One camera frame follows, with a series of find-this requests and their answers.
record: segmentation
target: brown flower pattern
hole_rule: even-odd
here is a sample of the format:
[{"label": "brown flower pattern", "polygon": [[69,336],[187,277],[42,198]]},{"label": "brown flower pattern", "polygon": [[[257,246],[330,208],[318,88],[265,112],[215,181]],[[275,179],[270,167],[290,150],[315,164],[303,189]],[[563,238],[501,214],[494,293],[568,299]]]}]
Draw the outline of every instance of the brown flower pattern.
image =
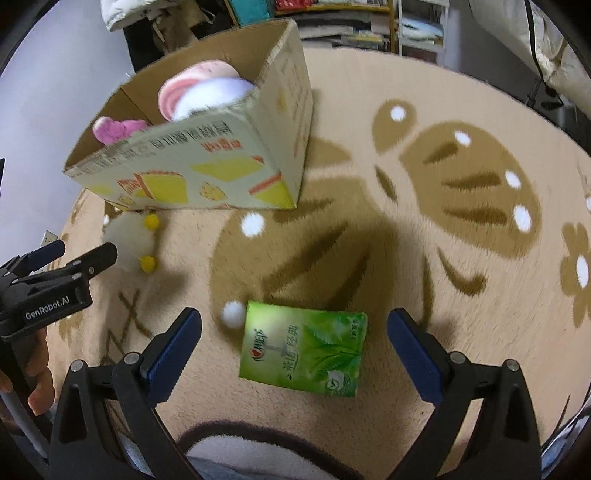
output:
[{"label": "brown flower pattern", "polygon": [[589,236],[585,227],[579,223],[565,223],[562,235],[568,257],[560,263],[560,286],[565,295],[574,297],[573,321],[575,327],[583,323],[585,314],[591,319],[591,284],[589,283]]}]

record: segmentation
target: purple stuffed toy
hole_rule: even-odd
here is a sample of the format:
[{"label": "purple stuffed toy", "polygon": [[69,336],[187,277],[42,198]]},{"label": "purple stuffed toy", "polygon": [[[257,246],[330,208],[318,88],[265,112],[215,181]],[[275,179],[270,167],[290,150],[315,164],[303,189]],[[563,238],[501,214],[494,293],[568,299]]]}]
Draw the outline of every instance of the purple stuffed toy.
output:
[{"label": "purple stuffed toy", "polygon": [[145,120],[123,120],[118,122],[108,116],[101,116],[92,126],[96,139],[105,145],[111,145],[128,138],[132,133],[148,126]]}]

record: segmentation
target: cardboard box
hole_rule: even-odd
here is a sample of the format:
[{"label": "cardboard box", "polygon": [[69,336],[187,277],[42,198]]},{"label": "cardboard box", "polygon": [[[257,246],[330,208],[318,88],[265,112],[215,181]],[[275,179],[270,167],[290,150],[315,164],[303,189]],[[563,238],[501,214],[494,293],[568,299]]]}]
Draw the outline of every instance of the cardboard box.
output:
[{"label": "cardboard box", "polygon": [[[171,76],[202,60],[224,60],[256,88],[227,107],[167,122],[157,96]],[[64,173],[123,209],[296,207],[312,92],[292,20],[218,33],[138,72],[97,117],[153,125],[104,147],[86,128]]]}]

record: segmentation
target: fuzzy tablecloth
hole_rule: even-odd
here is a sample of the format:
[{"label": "fuzzy tablecloth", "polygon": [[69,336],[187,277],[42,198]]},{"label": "fuzzy tablecloth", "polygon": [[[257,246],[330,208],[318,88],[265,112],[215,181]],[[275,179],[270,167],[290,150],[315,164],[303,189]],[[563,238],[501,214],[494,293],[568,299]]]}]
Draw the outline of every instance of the fuzzy tablecloth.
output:
[{"label": "fuzzy tablecloth", "polygon": [[[193,306],[203,337],[158,407],[185,450],[290,478],[326,478],[318,467],[385,478],[432,411],[387,341],[387,314],[402,306],[474,362],[517,359],[544,441],[591,379],[591,160],[471,78],[353,50],[306,60],[315,107],[299,207],[256,212],[254,236],[242,228],[252,212],[163,213],[159,270],[107,270],[92,281],[94,305],[50,328],[58,386],[72,360],[141,351]],[[104,214],[102,200],[80,195],[60,265],[99,243]],[[241,335],[220,313],[249,299],[367,312],[357,397],[239,379]]]}]

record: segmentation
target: white dot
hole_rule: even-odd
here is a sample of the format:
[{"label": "white dot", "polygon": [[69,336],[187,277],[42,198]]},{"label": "white dot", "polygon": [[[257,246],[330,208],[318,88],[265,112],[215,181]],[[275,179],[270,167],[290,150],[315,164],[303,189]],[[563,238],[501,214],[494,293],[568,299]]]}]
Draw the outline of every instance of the white dot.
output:
[{"label": "white dot", "polygon": [[581,288],[585,288],[589,283],[589,264],[583,255],[579,255],[577,258],[577,278]]},{"label": "white dot", "polygon": [[456,137],[456,140],[464,145],[464,147],[467,147],[468,145],[470,145],[472,143],[472,139],[470,138],[470,135],[468,135],[467,133],[464,132],[460,132],[459,130],[456,130],[453,133],[453,136]]},{"label": "white dot", "polygon": [[527,233],[531,230],[531,215],[523,205],[515,205],[513,218],[521,232]]},{"label": "white dot", "polygon": [[395,122],[401,122],[406,117],[406,110],[400,105],[395,106],[390,110],[390,117]]},{"label": "white dot", "polygon": [[265,229],[265,219],[260,213],[247,213],[240,224],[242,233],[248,238],[260,235]]},{"label": "white dot", "polygon": [[507,170],[505,172],[505,180],[512,189],[519,190],[521,188],[521,180],[514,171]]},{"label": "white dot", "polygon": [[229,328],[240,328],[246,320],[246,307],[237,300],[227,302],[222,309],[222,321]]}]

